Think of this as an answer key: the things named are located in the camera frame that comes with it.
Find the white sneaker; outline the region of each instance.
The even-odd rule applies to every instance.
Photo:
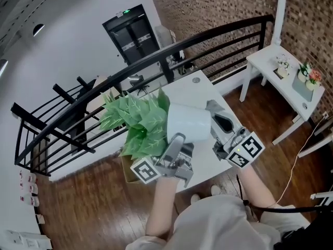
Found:
[[[220,195],[221,192],[222,192],[221,188],[215,184],[210,187],[210,193],[212,196]]]
[[[198,202],[200,200],[200,196],[198,194],[194,194],[191,197],[191,205],[193,205],[195,202]]]

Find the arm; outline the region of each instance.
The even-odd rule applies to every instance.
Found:
[[[243,184],[246,196],[252,205],[270,207],[276,204],[272,193],[262,182],[251,165],[238,170],[238,176]]]
[[[160,177],[146,225],[146,235],[167,239],[172,224],[173,202],[179,180]]]

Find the doorway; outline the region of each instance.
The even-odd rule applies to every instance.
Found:
[[[103,27],[128,65],[160,49],[142,5],[108,20]]]

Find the white pillar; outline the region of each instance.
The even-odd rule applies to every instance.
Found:
[[[286,0],[277,0],[276,17],[271,44],[281,44],[281,30],[285,16]]]

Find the brick wall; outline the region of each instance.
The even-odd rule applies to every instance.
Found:
[[[277,0],[153,0],[161,18],[162,24],[173,30],[177,40],[184,39],[198,32],[217,27],[226,23],[260,15],[275,15]],[[330,111],[333,105],[333,1],[332,0],[287,0],[285,21],[281,35],[281,45],[294,54],[301,62],[309,61],[323,75],[323,86],[326,91],[312,118],[318,121],[324,111]],[[247,34],[259,27],[219,36],[191,47],[187,53],[193,55],[204,49],[213,47],[224,41]],[[265,45],[270,43],[273,25],[267,26]],[[247,40],[223,50],[232,52],[237,48],[256,41]],[[245,52],[212,68],[205,74],[217,68],[230,64],[246,56],[255,49]],[[204,64],[218,56],[220,52],[212,53],[197,61]]]

